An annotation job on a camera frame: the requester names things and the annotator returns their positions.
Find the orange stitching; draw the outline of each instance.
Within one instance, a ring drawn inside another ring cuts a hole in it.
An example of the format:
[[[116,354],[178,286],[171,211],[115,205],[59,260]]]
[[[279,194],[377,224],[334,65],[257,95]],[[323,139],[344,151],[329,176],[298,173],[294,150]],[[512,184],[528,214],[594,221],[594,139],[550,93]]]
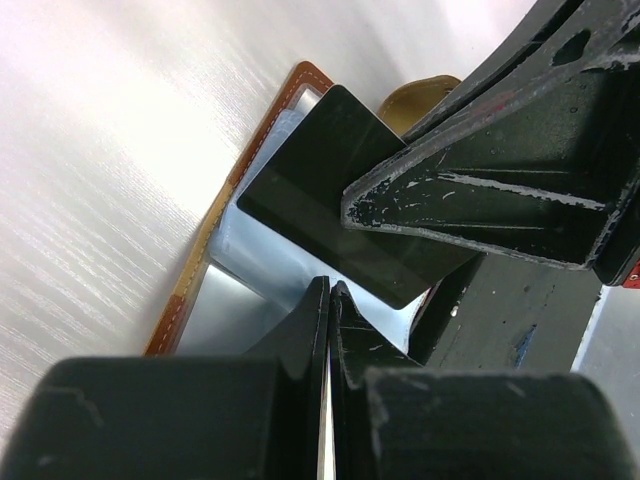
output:
[[[296,88],[298,88],[298,86],[300,85],[300,79],[302,77],[304,77],[305,75],[312,76],[318,82],[320,82],[321,85],[327,87],[326,83],[324,83],[322,80],[320,80],[316,75],[314,75],[311,72],[302,72],[300,75],[298,75],[298,77],[293,82],[293,85],[289,89],[289,92],[286,94],[286,96],[282,100],[282,103],[280,104],[280,108],[278,109],[276,114],[273,116],[273,120],[271,120],[271,123],[267,127],[267,130],[265,131],[264,135],[260,139],[260,142],[258,143],[258,146],[253,151],[253,155],[251,155],[251,158],[247,162],[247,166],[244,168],[244,171],[242,172],[242,175],[240,176],[240,178],[244,177],[244,175],[247,173],[247,169],[251,165],[251,162],[253,162],[253,159],[255,158],[255,156],[258,154],[258,151],[260,150],[260,147],[262,147],[262,144],[264,143],[265,138],[267,138],[267,135],[269,134],[269,132],[271,131],[271,128],[273,127],[273,124],[278,119],[278,115],[280,115],[280,112],[282,112],[282,110],[284,110],[284,107],[287,104],[287,100],[289,100],[289,97],[293,94],[294,90]],[[193,272],[191,272],[191,276],[189,277],[189,281],[187,282],[187,285],[186,285],[184,291],[182,292],[181,296],[183,297],[182,298],[182,302],[183,303],[180,304],[180,306],[177,308],[177,310],[175,311],[175,313],[171,317],[171,320],[169,320],[169,324],[167,325],[165,334],[162,336],[162,339],[160,340],[160,344],[158,345],[158,348],[156,349],[156,355],[158,355],[160,353],[160,351],[162,350],[162,347],[164,346],[164,342],[165,342],[167,336],[169,335],[169,330],[171,330],[171,327],[173,327],[173,323],[175,322],[176,317],[178,316],[178,313],[180,312],[180,310],[182,309],[182,306],[184,305],[184,302],[185,302],[184,296],[186,295],[187,290],[189,289],[189,287],[191,286],[191,283],[193,282],[193,278],[196,275],[196,271],[198,269],[198,265],[200,264],[200,260],[202,260],[202,256],[204,255],[204,251],[207,249],[207,244],[209,243],[209,238],[211,237],[211,233],[213,232],[213,229],[215,228],[216,223],[218,222],[218,219],[220,218],[220,215],[222,214],[222,212],[224,211],[225,207],[227,206],[227,203],[229,202],[229,199],[231,198],[231,195],[229,195],[227,197],[227,199],[225,200],[224,204],[222,205],[222,208],[220,209],[220,212],[218,212],[218,215],[216,215],[216,218],[214,218],[213,222],[211,223],[211,228],[209,229],[209,232],[207,233],[207,237],[204,240],[204,245],[203,245],[202,249],[200,250],[200,253],[198,254],[198,260],[195,262],[195,267],[193,269]]]

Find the black glass panel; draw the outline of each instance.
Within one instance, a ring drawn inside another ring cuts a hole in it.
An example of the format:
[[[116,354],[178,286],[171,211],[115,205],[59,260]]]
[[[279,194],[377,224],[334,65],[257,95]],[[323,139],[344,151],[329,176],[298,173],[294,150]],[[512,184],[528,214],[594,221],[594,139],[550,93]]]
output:
[[[424,238],[342,227],[343,190],[404,146],[351,93],[334,86],[238,206],[387,304],[404,307],[475,255]]]

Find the white brushed surface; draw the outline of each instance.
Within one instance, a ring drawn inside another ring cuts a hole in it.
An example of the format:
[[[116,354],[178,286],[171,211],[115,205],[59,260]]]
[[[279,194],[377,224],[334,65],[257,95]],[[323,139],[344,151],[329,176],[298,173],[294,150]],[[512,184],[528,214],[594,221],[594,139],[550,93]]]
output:
[[[640,462],[640,291],[605,287],[573,370],[606,394]]]
[[[55,361],[141,352],[294,63],[371,108],[533,0],[0,0],[0,450]]]

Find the red plastic part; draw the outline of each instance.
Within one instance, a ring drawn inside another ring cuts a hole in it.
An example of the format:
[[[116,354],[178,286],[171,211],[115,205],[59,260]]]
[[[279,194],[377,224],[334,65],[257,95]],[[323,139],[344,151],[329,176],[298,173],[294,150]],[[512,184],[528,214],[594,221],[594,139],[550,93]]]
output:
[[[640,260],[622,284],[624,288],[640,288]]]

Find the tan leather strap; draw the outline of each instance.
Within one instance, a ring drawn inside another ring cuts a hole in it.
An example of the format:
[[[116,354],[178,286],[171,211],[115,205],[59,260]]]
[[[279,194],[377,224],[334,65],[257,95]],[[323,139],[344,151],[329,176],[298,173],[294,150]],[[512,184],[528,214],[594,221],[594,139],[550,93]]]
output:
[[[387,97],[378,109],[378,117],[397,135],[404,135],[459,83],[449,75],[407,83]]]

